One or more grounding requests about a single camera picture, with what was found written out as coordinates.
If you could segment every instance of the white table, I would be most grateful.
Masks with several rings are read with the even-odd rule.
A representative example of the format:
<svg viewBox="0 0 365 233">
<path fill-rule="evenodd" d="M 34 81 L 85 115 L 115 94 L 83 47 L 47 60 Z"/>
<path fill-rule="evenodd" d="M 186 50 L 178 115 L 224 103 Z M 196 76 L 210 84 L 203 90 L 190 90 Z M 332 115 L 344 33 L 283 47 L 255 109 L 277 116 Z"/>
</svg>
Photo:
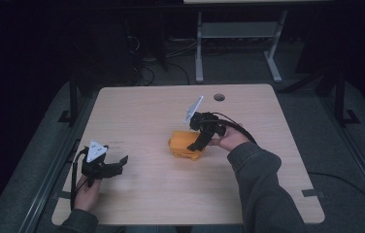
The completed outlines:
<svg viewBox="0 0 365 233">
<path fill-rule="evenodd" d="M 225 100 L 217 102 L 220 93 Z M 277 97 L 267 84 L 103 88 L 83 133 L 109 145 L 106 163 L 129 155 L 123 174 L 103 181 L 95 208 L 101 224 L 192 225 L 242 223 L 238 185 L 227 151 L 207 147 L 198 161 L 176 158 L 168 140 L 183 124 L 185 110 L 204 95 L 197 112 L 219 112 L 240 122 L 258 145 L 282 159 L 281 186 L 290 193 L 303 220 L 319 223 L 324 213 L 294 143 Z M 63 187 L 70 191 L 71 174 Z M 52 216 L 61 224 L 70 201 L 59 198 Z"/>
</svg>

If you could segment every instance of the black cord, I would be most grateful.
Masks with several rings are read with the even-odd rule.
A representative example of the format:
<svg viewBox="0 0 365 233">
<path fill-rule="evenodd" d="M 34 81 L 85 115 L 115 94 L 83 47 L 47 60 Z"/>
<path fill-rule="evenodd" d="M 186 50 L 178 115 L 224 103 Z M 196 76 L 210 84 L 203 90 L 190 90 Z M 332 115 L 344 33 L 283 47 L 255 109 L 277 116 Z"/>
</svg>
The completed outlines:
<svg viewBox="0 0 365 233">
<path fill-rule="evenodd" d="M 319 172 L 308 172 L 308 174 L 310 175 L 318 175 L 318 176 L 324 176 L 324 177 L 329 177 L 329 178 L 334 178 L 334 179 L 337 179 L 343 183 L 346 183 L 348 185 L 350 185 L 351 187 L 353 187 L 354 189 L 356 189 L 358 192 L 360 192 L 364 197 L 365 197 L 365 192 L 359 188 L 358 186 L 356 186 L 354 183 L 351 183 L 341 177 L 338 177 L 338 176 L 335 176 L 335 175 L 332 175 L 332 174 L 326 174 L 326 173 L 319 173 Z"/>
<path fill-rule="evenodd" d="M 234 121 L 234 119 L 232 119 L 232 118 L 230 118 L 230 117 L 228 117 L 228 116 L 226 116 L 226 115 L 224 115 L 224 114 L 221 114 L 221 113 L 211 113 L 211 114 L 212 114 L 212 115 L 220 115 L 220 116 L 223 116 L 223 117 L 225 117 L 225 118 L 227 118 L 227 119 L 231 120 L 231 122 L 233 122 L 233 123 L 235 123 L 235 124 L 237 124 L 237 125 L 241 126 L 239 123 L 237 123 L 236 121 Z"/>
<path fill-rule="evenodd" d="M 170 63 L 170 62 L 167 62 L 167 64 L 180 68 L 185 73 L 186 84 L 189 85 L 189 75 L 188 75 L 188 73 L 186 73 L 186 71 L 184 70 L 183 67 L 181 67 L 180 65 L 174 64 L 174 63 Z"/>
<path fill-rule="evenodd" d="M 77 156 L 76 156 L 76 158 L 74 159 L 74 162 L 73 162 L 73 171 L 71 173 L 71 198 L 70 198 L 71 210 L 74 209 L 74 202 L 76 200 L 77 191 L 80 190 L 80 189 L 76 190 L 76 187 L 77 187 L 77 169 L 78 169 L 79 159 L 80 159 L 80 156 L 82 154 L 86 154 L 87 151 L 88 151 L 88 148 L 84 148 L 83 150 L 81 150 L 77 154 Z"/>
<path fill-rule="evenodd" d="M 146 83 L 144 82 L 144 80 L 145 80 L 145 79 L 144 79 L 144 77 L 143 77 L 143 75 L 142 75 L 143 85 L 145 85 L 145 86 L 149 86 L 149 85 L 151 85 L 151 84 L 154 82 L 154 80 L 155 80 L 155 74 L 154 74 L 154 72 L 153 72 L 150 68 L 145 67 L 145 66 L 142 66 L 141 68 L 148 70 L 148 71 L 151 73 L 151 75 L 152 75 L 152 78 L 151 78 L 151 80 L 149 81 L 149 83 L 148 83 L 148 84 L 146 84 Z"/>
<path fill-rule="evenodd" d="M 251 136 L 251 134 L 248 133 L 248 131 L 243 128 L 242 126 L 240 126 L 239 124 L 235 124 L 233 122 L 230 122 L 228 120 L 225 119 L 206 119 L 206 120 L 201 120 L 199 121 L 199 123 L 203 123 L 203 122 L 217 122 L 223 125 L 227 125 L 230 127 L 233 127 L 234 129 L 236 129 L 237 131 L 239 131 L 240 133 L 242 133 L 244 136 L 246 136 L 252 143 L 256 144 L 254 138 Z"/>
</svg>

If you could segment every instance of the hand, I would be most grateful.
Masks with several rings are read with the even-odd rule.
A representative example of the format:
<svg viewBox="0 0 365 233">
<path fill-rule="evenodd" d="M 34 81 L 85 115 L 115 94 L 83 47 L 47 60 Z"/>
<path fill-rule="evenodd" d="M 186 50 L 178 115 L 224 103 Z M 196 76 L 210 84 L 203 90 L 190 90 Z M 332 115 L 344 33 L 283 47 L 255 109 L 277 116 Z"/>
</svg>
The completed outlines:
<svg viewBox="0 0 365 233">
<path fill-rule="evenodd" d="M 233 150 L 240 144 L 249 142 L 249 139 L 236 129 L 230 126 L 225 126 L 225 135 L 219 139 L 211 139 L 209 146 L 219 146 L 228 151 Z"/>
<path fill-rule="evenodd" d="M 86 176 L 82 175 L 77 183 L 77 196 L 74 203 L 74 209 L 80 209 L 90 212 L 98 201 L 102 180 L 95 180 L 91 187 L 88 187 Z"/>
</svg>

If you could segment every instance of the gray sleeve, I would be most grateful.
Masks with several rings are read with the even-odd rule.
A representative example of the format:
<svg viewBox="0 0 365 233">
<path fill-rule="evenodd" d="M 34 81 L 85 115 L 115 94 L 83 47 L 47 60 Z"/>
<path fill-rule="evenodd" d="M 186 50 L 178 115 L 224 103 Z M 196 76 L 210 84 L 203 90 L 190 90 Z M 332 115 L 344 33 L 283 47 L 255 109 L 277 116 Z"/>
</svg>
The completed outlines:
<svg viewBox="0 0 365 233">
<path fill-rule="evenodd" d="M 96 216 L 74 209 L 68 218 L 55 230 L 55 233 L 92 233 L 98 224 Z"/>
</svg>

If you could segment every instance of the white tag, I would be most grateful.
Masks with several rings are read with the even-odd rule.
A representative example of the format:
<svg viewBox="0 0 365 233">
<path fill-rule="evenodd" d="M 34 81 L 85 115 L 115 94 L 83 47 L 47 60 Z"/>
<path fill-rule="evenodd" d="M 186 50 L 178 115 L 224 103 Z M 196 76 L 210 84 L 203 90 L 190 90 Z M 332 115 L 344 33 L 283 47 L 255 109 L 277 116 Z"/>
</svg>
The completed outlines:
<svg viewBox="0 0 365 233">
<path fill-rule="evenodd" d="M 189 123 L 189 121 L 191 120 L 192 116 L 194 116 L 195 111 L 197 111 L 198 106 L 200 106 L 201 101 L 204 99 L 203 95 L 200 95 L 200 97 L 198 97 L 197 102 L 195 102 L 193 105 L 191 105 L 191 107 L 189 107 L 189 109 L 186 110 L 186 118 L 185 121 L 183 122 L 184 124 Z"/>
<path fill-rule="evenodd" d="M 103 155 L 105 152 L 107 152 L 107 148 L 104 148 L 104 146 L 98 144 L 94 140 L 91 140 L 91 142 L 89 143 L 89 150 L 86 157 L 86 162 L 92 162 L 94 159 Z"/>
</svg>

